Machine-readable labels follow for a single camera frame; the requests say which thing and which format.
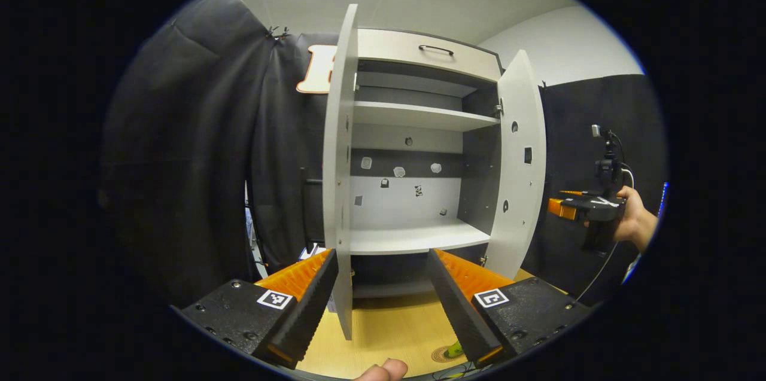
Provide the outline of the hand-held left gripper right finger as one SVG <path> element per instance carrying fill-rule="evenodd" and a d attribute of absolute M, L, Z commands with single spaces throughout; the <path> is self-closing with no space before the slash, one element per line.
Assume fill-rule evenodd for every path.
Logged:
<path fill-rule="evenodd" d="M 427 272 L 463 353 L 477 368 L 541 348 L 592 313 L 544 280 L 512 281 L 438 248 L 427 255 Z"/>

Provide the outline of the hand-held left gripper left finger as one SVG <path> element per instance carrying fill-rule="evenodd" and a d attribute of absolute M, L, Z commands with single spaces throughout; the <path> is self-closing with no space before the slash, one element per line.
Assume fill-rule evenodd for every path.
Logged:
<path fill-rule="evenodd" d="M 336 250 L 327 249 L 255 283 L 231 279 L 180 313 L 238 351 L 294 369 L 314 338 L 338 272 Z"/>

